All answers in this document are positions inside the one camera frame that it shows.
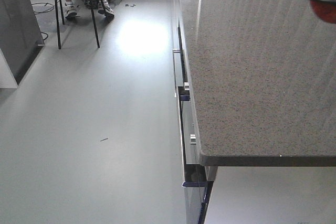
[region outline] kitchen island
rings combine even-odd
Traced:
[[[336,26],[309,0],[180,0],[203,166],[336,166]]]

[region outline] grey floor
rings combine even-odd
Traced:
[[[112,2],[112,22],[96,13],[100,49],[76,4],[62,49],[39,17],[45,47],[0,89],[0,223],[185,223],[172,2]]]

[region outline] cable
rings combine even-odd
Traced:
[[[42,11],[42,12],[34,11],[35,15],[41,14],[41,13],[48,13],[48,12],[51,12],[52,10],[55,9],[55,6],[53,4],[51,4],[51,3],[44,3],[44,2],[42,2],[42,3],[33,3],[31,5],[33,6],[33,5],[41,5],[41,4],[44,4],[44,6],[50,5],[51,7],[49,9],[46,9],[46,10]]]
[[[44,35],[46,35],[46,37],[45,37],[45,38],[42,38],[42,39],[43,39],[43,41],[44,41],[44,40],[46,40],[46,39],[49,37],[49,35],[48,35],[47,33],[43,32],[43,31],[41,32],[41,34],[44,34]]]

